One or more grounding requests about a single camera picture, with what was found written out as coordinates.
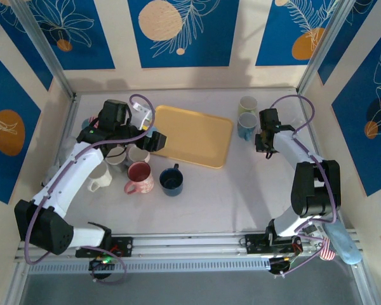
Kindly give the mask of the pale pink mug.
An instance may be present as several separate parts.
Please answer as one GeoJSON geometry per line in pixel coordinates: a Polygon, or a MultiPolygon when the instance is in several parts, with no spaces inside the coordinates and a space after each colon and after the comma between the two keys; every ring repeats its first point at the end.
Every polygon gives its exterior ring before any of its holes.
{"type": "Polygon", "coordinates": [[[138,161],[143,161],[148,163],[150,160],[150,152],[140,149],[136,145],[132,145],[128,149],[127,158],[128,158],[129,164],[132,164],[138,161]]]}

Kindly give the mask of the teal blue mug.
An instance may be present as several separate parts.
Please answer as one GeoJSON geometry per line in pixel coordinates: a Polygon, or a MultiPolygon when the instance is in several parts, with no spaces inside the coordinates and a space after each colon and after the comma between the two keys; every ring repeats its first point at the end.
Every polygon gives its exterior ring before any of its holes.
{"type": "Polygon", "coordinates": [[[244,112],[237,119],[237,134],[241,139],[250,141],[258,124],[258,118],[250,112],[244,112]]]}

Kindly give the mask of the light green mug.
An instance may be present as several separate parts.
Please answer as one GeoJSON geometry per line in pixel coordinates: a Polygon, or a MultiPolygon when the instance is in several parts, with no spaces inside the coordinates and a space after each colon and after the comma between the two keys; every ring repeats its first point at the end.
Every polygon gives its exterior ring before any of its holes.
{"type": "Polygon", "coordinates": [[[246,112],[257,115],[257,105],[258,101],[254,97],[243,96],[238,104],[238,115],[246,112]]]}

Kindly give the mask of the pink floral mug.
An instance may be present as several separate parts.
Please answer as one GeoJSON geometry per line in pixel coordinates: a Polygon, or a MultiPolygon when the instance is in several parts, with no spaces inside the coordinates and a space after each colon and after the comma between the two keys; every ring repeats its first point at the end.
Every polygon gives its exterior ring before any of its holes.
{"type": "Polygon", "coordinates": [[[124,192],[128,195],[141,193],[146,194],[154,187],[154,178],[151,167],[144,161],[134,162],[127,171],[129,181],[124,186],[124,192]]]}

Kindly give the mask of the navy blue mug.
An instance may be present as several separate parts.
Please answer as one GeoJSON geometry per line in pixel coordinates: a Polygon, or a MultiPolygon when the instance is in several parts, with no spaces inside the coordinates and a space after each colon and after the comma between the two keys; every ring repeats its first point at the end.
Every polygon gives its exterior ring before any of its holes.
{"type": "Polygon", "coordinates": [[[167,196],[178,196],[184,186],[184,176],[179,170],[179,164],[175,163],[172,168],[163,170],[159,176],[159,183],[167,196]]]}

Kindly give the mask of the white mug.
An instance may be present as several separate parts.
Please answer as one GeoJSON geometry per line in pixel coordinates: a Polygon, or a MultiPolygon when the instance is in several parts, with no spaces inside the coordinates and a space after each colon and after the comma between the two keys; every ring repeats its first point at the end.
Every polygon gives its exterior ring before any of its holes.
{"type": "Polygon", "coordinates": [[[95,192],[101,187],[108,187],[112,182],[112,175],[108,164],[102,161],[88,176],[88,190],[95,192]]]}

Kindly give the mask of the yellow plastic tray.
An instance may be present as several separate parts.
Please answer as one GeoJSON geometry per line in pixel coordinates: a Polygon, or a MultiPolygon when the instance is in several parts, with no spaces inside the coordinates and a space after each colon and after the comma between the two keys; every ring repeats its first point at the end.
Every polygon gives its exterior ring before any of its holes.
{"type": "Polygon", "coordinates": [[[154,126],[166,136],[165,147],[155,155],[209,168],[225,165],[233,131],[230,119],[159,105],[154,126]]]}

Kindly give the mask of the black electronics board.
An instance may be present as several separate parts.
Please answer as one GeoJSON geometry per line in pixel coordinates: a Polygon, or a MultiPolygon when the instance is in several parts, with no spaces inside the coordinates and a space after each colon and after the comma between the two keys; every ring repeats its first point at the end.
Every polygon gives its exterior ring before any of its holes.
{"type": "Polygon", "coordinates": [[[115,269],[114,258],[109,255],[98,256],[89,262],[89,271],[113,271],[115,269]]]}
{"type": "Polygon", "coordinates": [[[269,272],[274,275],[280,275],[281,273],[285,273],[291,268],[291,257],[279,257],[279,258],[271,258],[269,259],[270,270],[269,272]]]}

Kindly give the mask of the red white striped sock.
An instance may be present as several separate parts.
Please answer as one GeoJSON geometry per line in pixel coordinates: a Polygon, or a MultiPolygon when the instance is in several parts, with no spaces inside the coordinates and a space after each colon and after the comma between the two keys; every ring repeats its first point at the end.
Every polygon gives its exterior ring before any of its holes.
{"type": "Polygon", "coordinates": [[[319,257],[324,261],[332,261],[335,258],[335,252],[330,249],[330,239],[327,237],[323,238],[319,257]]]}

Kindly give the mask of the light blue cloth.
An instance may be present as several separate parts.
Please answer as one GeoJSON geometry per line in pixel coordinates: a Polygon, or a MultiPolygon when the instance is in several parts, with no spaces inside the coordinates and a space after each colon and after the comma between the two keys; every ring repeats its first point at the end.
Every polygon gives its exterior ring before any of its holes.
{"type": "Polygon", "coordinates": [[[339,220],[336,220],[333,224],[326,223],[324,230],[337,254],[346,264],[355,265],[362,261],[362,255],[355,242],[339,220]]]}

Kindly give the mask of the aluminium side rail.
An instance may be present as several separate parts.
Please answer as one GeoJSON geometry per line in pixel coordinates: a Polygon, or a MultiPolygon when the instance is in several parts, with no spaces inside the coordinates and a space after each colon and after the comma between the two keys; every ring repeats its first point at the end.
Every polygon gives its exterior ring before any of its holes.
{"type": "MultiPolygon", "coordinates": [[[[308,128],[314,151],[320,154],[320,150],[316,140],[316,135],[311,126],[311,121],[314,119],[315,115],[314,105],[309,99],[302,95],[298,95],[298,99],[300,101],[302,112],[305,118],[303,128],[308,128]]],[[[362,261],[357,264],[351,265],[351,269],[356,282],[357,290],[361,298],[361,304],[381,305],[381,300],[377,288],[375,286],[375,281],[364,259],[363,252],[360,251],[360,254],[362,255],[362,261]]]]}
{"type": "MultiPolygon", "coordinates": [[[[45,173],[52,165],[59,163],[60,146],[71,134],[76,109],[75,99],[50,102],[46,106],[37,132],[34,133],[33,143],[36,144],[36,148],[27,154],[23,166],[21,182],[24,193],[16,194],[16,200],[28,200],[43,188],[41,181],[45,173]]],[[[10,282],[0,305],[20,304],[29,269],[30,265],[24,260],[16,262],[15,255],[12,257],[11,275],[8,277],[10,282]]]]}

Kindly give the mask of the aluminium frame post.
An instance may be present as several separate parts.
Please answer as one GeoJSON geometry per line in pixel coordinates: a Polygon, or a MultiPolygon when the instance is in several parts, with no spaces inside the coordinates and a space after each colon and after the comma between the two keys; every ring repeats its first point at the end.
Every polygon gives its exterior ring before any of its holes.
{"type": "Polygon", "coordinates": [[[335,11],[297,86],[297,93],[301,95],[314,78],[319,78],[322,85],[328,82],[358,32],[356,0],[336,0],[333,4],[335,11]]]}
{"type": "Polygon", "coordinates": [[[64,70],[59,60],[57,59],[27,3],[24,0],[9,0],[9,2],[11,4],[11,9],[22,24],[22,27],[26,31],[29,39],[37,52],[40,54],[40,57],[46,64],[47,68],[50,70],[62,91],[71,101],[73,101],[75,93],[73,92],[73,89],[64,74],[64,70]]]}

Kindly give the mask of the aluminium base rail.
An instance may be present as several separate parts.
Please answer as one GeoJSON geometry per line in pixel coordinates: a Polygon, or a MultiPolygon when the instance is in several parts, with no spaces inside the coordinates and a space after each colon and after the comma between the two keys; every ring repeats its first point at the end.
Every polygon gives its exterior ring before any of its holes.
{"type": "MultiPolygon", "coordinates": [[[[241,233],[201,233],[201,234],[133,234],[131,259],[181,259],[181,258],[222,258],[246,257],[245,234],[241,233]]],[[[24,242],[20,242],[15,261],[24,260],[24,242]]],[[[54,261],[75,259],[75,248],[69,248],[60,255],[50,254],[46,258],[54,261]]],[[[38,259],[44,250],[30,246],[32,260],[38,259]]]]}

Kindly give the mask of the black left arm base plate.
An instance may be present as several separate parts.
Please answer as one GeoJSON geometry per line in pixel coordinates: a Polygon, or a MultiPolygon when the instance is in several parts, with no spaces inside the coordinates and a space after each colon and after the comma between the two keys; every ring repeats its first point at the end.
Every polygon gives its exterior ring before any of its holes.
{"type": "Polygon", "coordinates": [[[96,258],[107,255],[107,251],[118,257],[131,257],[133,250],[132,237],[108,237],[100,246],[101,250],[80,248],[76,250],[77,258],[96,258]]]}

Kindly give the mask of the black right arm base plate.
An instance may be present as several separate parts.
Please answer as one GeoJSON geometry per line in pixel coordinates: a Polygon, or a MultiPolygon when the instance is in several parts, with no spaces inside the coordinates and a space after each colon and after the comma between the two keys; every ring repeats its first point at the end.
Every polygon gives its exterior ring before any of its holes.
{"type": "Polygon", "coordinates": [[[247,254],[300,254],[302,243],[298,236],[279,237],[273,234],[246,234],[247,254]]]}

